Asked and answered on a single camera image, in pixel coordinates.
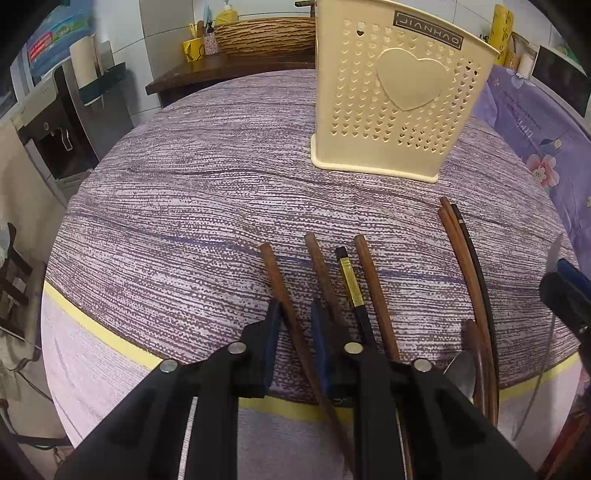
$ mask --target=chopstick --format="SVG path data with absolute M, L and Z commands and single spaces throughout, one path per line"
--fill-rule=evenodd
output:
M 338 247 L 336 249 L 336 258 L 339 262 L 340 273 L 347 289 L 347 296 L 351 303 L 353 315 L 355 316 L 357 326 L 361 332 L 362 343 L 372 349 L 377 349 L 378 346 L 375 343 L 374 331 L 369 322 L 368 311 L 365 308 L 363 295 L 361 294 L 361 289 L 357 283 L 357 278 L 355 277 L 355 272 L 349 254 L 347 253 L 347 249 L 345 247 Z
M 460 209 L 455 203 L 452 203 L 453 213 L 456 215 L 457 222 L 460 225 L 460 229 L 462 230 L 462 235 L 464 236 L 464 240 L 466 241 L 466 246 L 468 247 L 468 251 L 470 252 L 470 257 L 472 259 L 472 263 L 474 265 L 474 270 L 476 271 L 476 276 L 478 278 L 478 284 L 480 285 L 480 292 L 482 293 L 482 301 L 484 302 L 484 308 L 486 311 L 486 319 L 488 321 L 488 331 L 491 336 L 491 349 L 492 349 L 492 359 L 495 366 L 495 380 L 496 380 L 496 392 L 498 395 L 499 392 L 499 356 L 498 351 L 496 348 L 496 334 L 495 334 L 495 319 L 492 316 L 492 307 L 491 307 L 491 298 L 488 295 L 488 288 L 486 287 L 486 281 L 484 279 L 484 275 L 482 273 L 482 267 L 480 266 L 480 261 L 478 260 L 478 255 L 476 254 L 476 249 L 474 248 L 474 244 L 472 243 L 472 238 L 470 237 L 470 232 L 468 232 L 468 228 L 466 226 L 466 222 L 462 218 L 462 214 Z
M 320 291 L 322 292 L 332 321 L 340 325 L 347 325 L 343 313 L 340 311 L 339 299 L 330 281 L 329 271 L 324 263 L 324 256 L 322 255 L 316 236 L 312 232 L 308 232 L 304 235 L 304 240 L 312 258 L 312 265 L 318 277 L 318 285 L 320 286 Z
M 386 358 L 392 362 L 400 361 L 400 351 L 398 350 L 398 342 L 396 341 L 396 335 L 394 328 L 392 327 L 392 320 L 390 312 L 388 311 L 388 303 L 384 297 L 384 291 L 382 285 L 379 282 L 378 273 L 375 269 L 374 261 L 369 252 L 368 243 L 363 235 L 356 235 L 354 238 L 355 249 L 359 257 L 359 262 L 363 268 L 363 274 L 365 275 L 365 282 L 368 285 L 369 296 L 374 306 L 375 316 L 378 320 L 379 333 L 382 336 L 384 343 L 384 351 Z M 406 473 L 406 479 L 413 479 L 413 461 L 410 453 L 410 445 L 408 443 L 408 433 L 404 424 L 403 416 L 398 416 L 398 427 L 400 440 L 402 442 L 402 451 L 404 452 L 404 468 Z
M 259 247 L 259 250 L 261 251 L 261 257 L 265 262 L 265 267 L 267 268 L 267 274 L 269 275 L 273 296 L 281 302 L 281 306 L 283 307 L 285 326 L 290 333 L 291 341 L 294 344 L 295 352 L 297 353 L 301 366 L 304 369 L 304 374 L 310 383 L 316 401 L 318 402 L 321 410 L 329 419 L 332 432 L 336 437 L 343 456 L 345 457 L 346 466 L 349 468 L 351 473 L 354 473 L 355 455 L 353 452 L 353 447 L 349 441 L 349 438 L 347 437 L 343 425 L 336 414 L 333 404 L 322 393 L 320 379 L 318 378 L 318 375 L 316 374 L 316 368 L 314 367 L 314 359 L 308 348 L 304 334 L 301 331 L 301 327 L 296 316 L 296 310 L 294 309 L 294 306 L 291 302 L 290 295 L 285 288 L 285 284 L 283 283 L 283 278 L 281 276 L 279 266 L 277 265 L 273 248 L 271 247 L 271 244 L 265 243 Z
M 447 232 L 447 236 L 452 245 L 453 251 L 456 254 L 456 259 L 464 275 L 464 281 L 470 295 L 472 302 L 472 309 L 474 310 L 474 317 L 476 325 L 480 330 L 485 344 L 485 361 L 487 364 L 486 372 L 486 411 L 488 412 L 488 419 L 496 426 L 498 422 L 498 393 L 496 391 L 496 378 L 494 376 L 494 360 L 492 357 L 491 334 L 488 329 L 488 320 L 486 317 L 486 310 L 482 300 L 482 292 L 474 269 L 474 264 L 470 257 L 466 241 L 462 235 L 462 230 L 459 226 L 457 218 L 453 213 L 453 209 L 449 200 L 445 197 L 440 198 L 442 207 L 439 209 L 439 218 Z
M 371 258 L 368 244 L 363 235 L 355 236 L 355 248 L 357 250 L 357 255 L 359 256 L 359 262 L 363 268 L 365 281 L 368 285 L 369 296 L 374 305 L 375 316 L 378 320 L 379 332 L 384 343 L 386 357 L 390 361 L 399 362 L 400 352 L 398 350 L 396 335 L 392 328 L 392 320 L 390 318 L 390 312 L 388 311 L 388 304 L 386 303 L 386 298 L 384 297 L 384 292 L 382 291 L 382 286 L 379 282 L 378 273 L 376 272 L 374 261 Z

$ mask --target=chopstick with gold band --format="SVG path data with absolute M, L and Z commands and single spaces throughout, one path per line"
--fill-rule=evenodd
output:
M 351 259 L 347 253 L 345 247 L 338 247 L 336 249 L 336 258 L 339 262 L 340 274 L 343 277 L 343 282 L 347 290 L 347 296 L 351 303 L 351 309 L 355 316 L 355 321 L 361 332 L 361 342 L 370 348 L 376 349 L 374 332 L 369 322 L 368 311 L 365 308 L 365 302 L 363 301 L 363 295 L 361 295 L 361 289 L 357 283 L 357 277 L 351 264 Z

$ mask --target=wooden stick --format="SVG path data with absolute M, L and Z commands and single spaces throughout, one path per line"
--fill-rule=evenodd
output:
M 308 348 L 308 344 L 306 343 L 306 339 L 304 338 L 304 334 L 301 331 L 300 325 L 297 321 L 296 310 L 291 302 L 290 295 L 285 288 L 285 284 L 283 283 L 283 278 L 281 276 L 281 271 L 279 270 L 279 266 L 277 265 L 277 260 L 275 259 L 275 255 L 273 253 L 273 248 L 270 244 L 262 244 L 259 247 L 261 251 L 261 257 L 265 262 L 265 266 L 267 268 L 267 274 L 269 275 L 269 280 L 271 282 L 271 289 L 273 292 L 273 296 L 281 302 L 284 311 L 284 321 L 287 330 L 290 333 L 291 341 L 294 344 L 295 352 L 297 353 L 298 358 L 300 359 L 300 363 L 302 368 L 304 369 L 304 373 L 310 386 L 312 387 L 312 392 L 316 398 L 316 401 L 320 405 L 320 409 L 325 413 L 325 415 L 329 419 L 330 427 L 332 428 L 333 434 L 336 437 L 336 440 L 340 446 L 340 449 L 345 457 L 345 464 L 351 471 L 351 473 L 355 472 L 355 455 L 354 450 L 347 437 L 345 429 L 341 424 L 336 410 L 330 400 L 322 393 L 322 388 L 320 386 L 320 380 L 318 375 L 316 374 L 316 368 L 314 367 L 314 359 L 310 350 Z
M 369 252 L 368 243 L 363 235 L 356 235 L 354 238 L 355 249 L 359 257 L 359 262 L 363 268 L 365 275 L 365 282 L 368 285 L 369 296 L 374 306 L 375 316 L 378 320 L 379 333 L 382 336 L 384 343 L 384 350 L 386 358 L 392 362 L 400 361 L 400 351 L 398 350 L 398 342 L 396 341 L 396 334 L 392 327 L 392 319 L 388 310 L 388 303 L 384 297 L 382 285 L 379 282 L 378 272 L 375 269 L 374 260 Z M 398 415 L 398 423 L 400 424 L 400 437 L 402 440 L 402 451 L 404 452 L 404 465 L 406 467 L 407 480 L 412 480 L 413 475 L 413 459 L 410 452 L 410 445 L 408 443 L 408 433 L 404 418 Z
M 441 203 L 444 204 L 445 197 L 441 199 Z M 464 275 L 464 281 L 470 295 L 470 301 L 472 302 L 472 309 L 474 310 L 474 317 L 476 319 L 476 325 L 478 326 L 482 337 L 485 341 L 486 346 L 486 364 L 487 364 L 487 375 L 486 375 L 486 398 L 487 398 L 487 412 L 488 419 L 491 423 L 496 426 L 498 422 L 498 403 L 496 394 L 496 378 L 495 378 L 495 366 L 492 359 L 492 348 L 491 338 L 488 329 L 488 321 L 486 319 L 486 310 L 484 308 L 484 302 L 482 301 L 482 292 L 480 291 L 480 284 L 476 277 L 476 271 L 472 264 L 470 252 L 467 249 L 466 242 L 462 235 L 462 230 L 459 225 L 455 225 L 453 219 L 457 219 L 453 213 L 453 209 L 449 201 L 447 202 L 449 208 L 445 206 L 439 209 L 439 218 L 447 232 L 447 236 L 452 245 L 453 251 L 456 254 L 456 259 L 460 265 L 460 269 Z
M 378 273 L 376 272 L 374 261 L 369 252 L 369 247 L 365 241 L 363 235 L 357 235 L 355 237 L 355 248 L 357 249 L 357 255 L 363 268 L 363 274 L 365 275 L 365 281 L 368 285 L 369 296 L 374 304 L 375 316 L 378 320 L 379 332 L 384 342 L 384 350 L 386 357 L 390 361 L 399 362 L 400 352 L 398 350 L 398 343 L 396 341 L 396 335 L 392 328 L 392 320 L 390 318 L 390 312 L 388 311 L 388 304 L 382 291 L 382 286 L 379 282 Z
M 347 325 L 343 313 L 340 311 L 339 298 L 336 296 L 332 282 L 330 281 L 329 271 L 326 268 L 326 263 L 324 263 L 324 256 L 322 255 L 322 250 L 320 250 L 316 236 L 312 232 L 308 232 L 304 235 L 304 240 L 312 258 L 312 265 L 316 271 L 316 277 L 318 277 L 318 285 L 320 286 L 322 297 L 326 302 L 332 321 L 340 325 Z

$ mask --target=purple bedsheet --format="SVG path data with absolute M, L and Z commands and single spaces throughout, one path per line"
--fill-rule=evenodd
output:
M 591 277 L 591 141 L 545 92 L 495 66 L 472 115 L 488 123 L 550 195 Z

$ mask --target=wooden chopstick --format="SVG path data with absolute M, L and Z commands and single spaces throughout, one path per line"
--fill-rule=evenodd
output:
M 378 320 L 379 332 L 384 343 L 384 350 L 386 357 L 390 361 L 400 361 L 400 351 L 398 350 L 398 342 L 392 328 L 392 320 L 390 312 L 388 311 L 388 304 L 382 291 L 382 286 L 379 282 L 378 273 L 376 272 L 374 261 L 369 252 L 369 247 L 363 235 L 355 236 L 355 248 L 359 256 L 359 262 L 363 268 L 365 281 L 368 285 L 369 296 L 374 305 L 375 316 Z
M 324 263 L 324 256 L 316 236 L 312 232 L 308 232 L 304 235 L 304 240 L 306 241 L 308 253 L 312 258 L 312 266 L 316 271 L 316 277 L 318 277 L 318 285 L 332 321 L 340 325 L 347 325 L 343 313 L 340 311 L 339 298 L 336 296 L 330 281 L 329 271 L 326 268 L 326 263 Z
M 474 317 L 476 325 L 484 339 L 486 347 L 486 411 L 488 412 L 488 419 L 496 426 L 498 422 L 498 402 L 496 392 L 496 378 L 494 375 L 495 367 L 492 357 L 491 336 L 488 329 L 488 320 L 486 318 L 486 310 L 482 300 L 482 292 L 480 291 L 480 284 L 474 270 L 474 265 L 470 257 L 470 253 L 466 246 L 466 241 L 462 235 L 462 230 L 458 224 L 457 218 L 453 213 L 453 209 L 448 199 L 442 197 L 442 207 L 439 209 L 439 218 L 447 232 L 447 236 L 452 245 L 453 251 L 456 254 L 456 259 L 464 275 L 464 281 L 470 295 L 472 302 L 472 309 L 474 310 Z
M 355 249 L 359 257 L 359 262 L 363 268 L 365 276 L 365 283 L 368 285 L 369 296 L 374 306 L 375 316 L 378 321 L 379 333 L 382 336 L 384 343 L 384 351 L 386 358 L 391 362 L 400 361 L 400 351 L 398 350 L 398 342 L 396 341 L 396 334 L 392 327 L 392 319 L 388 310 L 388 303 L 382 290 L 382 285 L 379 282 L 378 272 L 375 269 L 374 260 L 369 252 L 368 243 L 363 235 L 356 235 L 354 238 Z M 404 466 L 406 469 L 406 479 L 412 480 L 413 475 L 413 459 L 410 452 L 410 445 L 408 443 L 408 433 L 404 418 L 398 415 L 398 423 L 400 425 L 400 437 L 402 440 L 402 451 L 404 452 Z
M 291 302 L 290 295 L 283 283 L 283 278 L 279 266 L 277 265 L 273 248 L 271 247 L 271 244 L 262 244 L 259 247 L 259 250 L 261 251 L 261 257 L 267 268 L 273 296 L 281 302 L 281 306 L 283 307 L 285 326 L 290 333 L 291 341 L 294 344 L 295 352 L 297 353 L 301 366 L 304 369 L 304 374 L 312 387 L 312 392 L 316 401 L 329 419 L 332 432 L 336 437 L 343 456 L 345 457 L 345 464 L 349 468 L 349 471 L 354 474 L 355 454 L 353 446 L 336 414 L 333 404 L 322 393 L 320 379 L 318 378 L 316 368 L 314 367 L 314 359 L 298 323 L 296 310 Z
M 486 287 L 486 281 L 484 279 L 484 274 L 482 273 L 482 267 L 480 266 L 480 261 L 478 260 L 478 255 L 476 253 L 476 249 L 474 248 L 474 244 L 472 243 L 472 238 L 470 237 L 470 232 L 468 231 L 468 227 L 466 226 L 466 222 L 462 218 L 462 213 L 460 209 L 455 203 L 452 203 L 453 213 L 457 218 L 457 222 L 462 230 L 462 235 L 464 240 L 466 241 L 466 246 L 468 248 L 468 252 L 470 253 L 470 257 L 472 259 L 472 264 L 474 265 L 474 271 L 476 272 L 476 277 L 478 278 L 478 284 L 480 285 L 480 292 L 482 293 L 482 301 L 484 302 L 484 309 L 486 311 L 486 319 L 488 324 L 488 331 L 491 338 L 491 350 L 492 350 L 492 359 L 495 366 L 495 381 L 496 381 L 496 392 L 497 395 L 499 393 L 499 355 L 496 348 L 496 334 L 495 334 L 495 319 L 492 315 L 492 306 L 491 306 L 491 299 L 488 295 L 488 288 Z

